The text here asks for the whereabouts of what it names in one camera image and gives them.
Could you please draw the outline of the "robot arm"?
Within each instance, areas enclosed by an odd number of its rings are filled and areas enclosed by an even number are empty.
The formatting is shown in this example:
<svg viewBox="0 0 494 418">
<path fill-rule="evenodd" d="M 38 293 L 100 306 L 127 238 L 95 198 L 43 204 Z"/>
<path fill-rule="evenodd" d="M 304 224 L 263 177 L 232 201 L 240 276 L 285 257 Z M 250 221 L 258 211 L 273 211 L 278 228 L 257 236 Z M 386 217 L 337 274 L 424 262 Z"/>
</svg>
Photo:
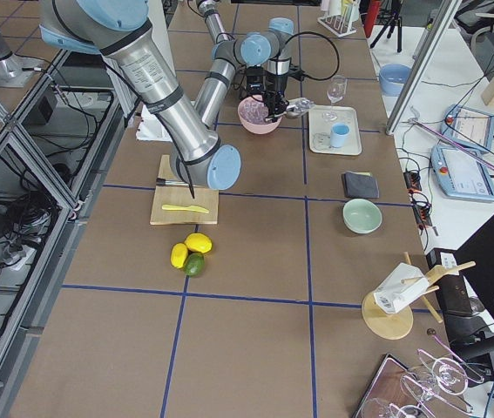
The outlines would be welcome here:
<svg viewBox="0 0 494 418">
<path fill-rule="evenodd" d="M 240 175 L 240 154 L 223 144 L 210 126 L 242 65 L 266 72 L 261 95 L 269 117 L 286 112 L 284 92 L 294 24 L 276 17 L 263 32 L 231 39 L 224 33 L 213 1 L 199 1 L 197 7 L 214 47 L 211 70 L 194 101 L 186 96 L 152 39 L 146 1 L 43 1 L 40 30 L 47 44 L 115 61 L 133 92 L 169 133 L 174 145 L 173 173 L 191 187 L 226 190 Z"/>
<path fill-rule="evenodd" d="M 245 67 L 247 81 L 254 82 L 244 86 L 245 94 L 262 95 L 264 70 L 261 65 L 268 60 L 271 51 L 267 38 L 259 32 L 235 38 L 224 29 L 215 1 L 197 1 L 196 6 L 214 43 L 213 63 L 200 88 L 196 105 L 221 102 L 241 66 Z"/>
</svg>

